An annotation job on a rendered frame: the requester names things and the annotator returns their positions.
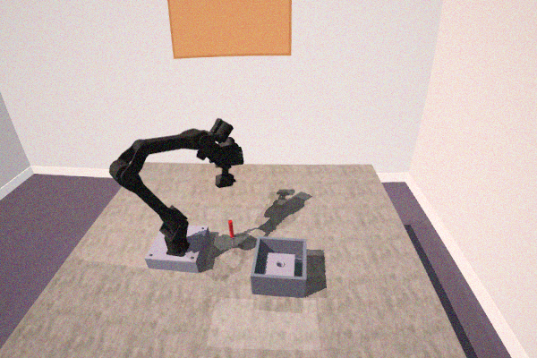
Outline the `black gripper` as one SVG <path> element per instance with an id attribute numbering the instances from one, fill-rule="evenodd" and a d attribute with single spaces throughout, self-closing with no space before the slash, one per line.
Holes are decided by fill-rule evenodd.
<path id="1" fill-rule="evenodd" d="M 219 147 L 222 149 L 222 154 L 220 158 L 216 161 L 209 161 L 210 164 L 214 163 L 215 168 L 222 168 L 222 175 L 216 175 L 216 183 L 215 185 L 218 188 L 232 186 L 233 183 L 236 183 L 236 180 L 234 179 L 234 176 L 228 173 L 228 169 L 226 168 L 226 165 L 224 163 L 224 157 L 226 151 L 230 148 L 231 144 L 234 143 L 234 139 L 232 137 L 228 137 L 224 142 L 221 141 L 221 143 L 218 143 Z"/>

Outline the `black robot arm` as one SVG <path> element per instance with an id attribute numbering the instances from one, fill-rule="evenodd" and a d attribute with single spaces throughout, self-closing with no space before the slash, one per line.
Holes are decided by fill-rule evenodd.
<path id="1" fill-rule="evenodd" d="M 167 207 L 162 200 L 155 196 L 142 182 L 139 172 L 148 154 L 163 153 L 177 149 L 198 150 L 197 158 L 204 161 L 208 158 L 216 161 L 222 154 L 222 149 L 216 143 L 226 141 L 234 127 L 218 118 L 210 131 L 191 128 L 176 135 L 150 139 L 138 139 L 126 149 L 122 155 L 112 162 L 109 174 L 130 192 L 134 192 L 144 200 L 163 220 L 159 231 L 165 236 L 167 253 L 171 256 L 183 257 L 190 244 L 186 239 L 188 219 L 182 211 Z M 232 143 L 224 152 L 226 168 L 243 164 L 243 151 L 237 143 Z M 132 162 L 130 162 L 132 161 Z"/>

